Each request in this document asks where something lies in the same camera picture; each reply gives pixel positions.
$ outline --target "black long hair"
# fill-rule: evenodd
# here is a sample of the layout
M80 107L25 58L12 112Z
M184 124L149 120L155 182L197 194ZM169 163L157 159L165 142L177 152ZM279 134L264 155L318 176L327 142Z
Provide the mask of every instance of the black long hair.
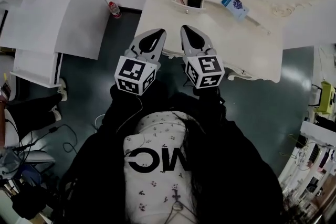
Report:
M181 120L198 224L308 223L299 207L286 206L276 175L234 122ZM59 186L56 224L131 223L123 172L127 135L98 132L87 139Z

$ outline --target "floor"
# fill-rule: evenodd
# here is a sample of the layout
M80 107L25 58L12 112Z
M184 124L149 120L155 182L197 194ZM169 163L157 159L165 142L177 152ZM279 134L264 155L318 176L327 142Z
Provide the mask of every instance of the floor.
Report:
M95 132L94 120L105 113L112 101L109 91L114 84L114 71L119 56L132 41L139 19L140 15L134 13L123 13L118 20L110 18L98 61L64 55L61 76L67 81L69 99L60 104L63 119L55 125L68 124L74 129L78 136L76 149L80 149L86 138ZM222 97L226 100L227 118L236 121L277 175L288 159L280 156L279 152L290 154L293 150L295 143L287 136L299 134L307 109L313 74L313 48L285 50L283 56L279 83L224 79L220 85ZM158 79L169 84L171 92L179 90L192 94L192 87L183 87L186 75L181 68L182 59L169 60L162 56L160 62L162 68ZM29 98L45 97L55 91L31 84ZM48 129L35 135L42 136ZM75 156L74 152L63 151L64 142L75 142L74 135L65 127L47 135L35 146L37 149L43 146L56 159L54 173L58 176L62 176Z

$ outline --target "small bottle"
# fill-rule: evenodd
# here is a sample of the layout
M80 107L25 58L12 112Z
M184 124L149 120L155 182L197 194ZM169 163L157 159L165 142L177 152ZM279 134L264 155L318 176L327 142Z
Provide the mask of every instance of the small bottle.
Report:
M110 7L110 11L111 11L112 15L114 16L114 18L120 18L121 17L120 9L116 5L116 3L114 3L114 2L111 1L109 3L109 7Z

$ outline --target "open drawer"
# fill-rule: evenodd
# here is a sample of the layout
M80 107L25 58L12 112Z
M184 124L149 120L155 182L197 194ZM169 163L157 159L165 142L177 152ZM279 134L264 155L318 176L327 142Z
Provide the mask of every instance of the open drawer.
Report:
M11 74L47 88L58 87L62 58L59 53L17 49Z

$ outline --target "sneaker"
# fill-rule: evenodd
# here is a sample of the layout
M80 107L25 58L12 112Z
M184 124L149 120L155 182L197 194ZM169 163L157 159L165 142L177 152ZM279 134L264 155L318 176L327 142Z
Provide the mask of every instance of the sneaker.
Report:
M60 121L62 119L62 115L61 113L59 112L59 109L57 106L54 106L52 109L51 109L52 113L54 114L55 116L55 120L56 121Z
M67 85L65 84L64 79L60 78L59 83L61 84L60 87L58 87L57 93L62 94L62 101L68 100L68 91L67 91Z

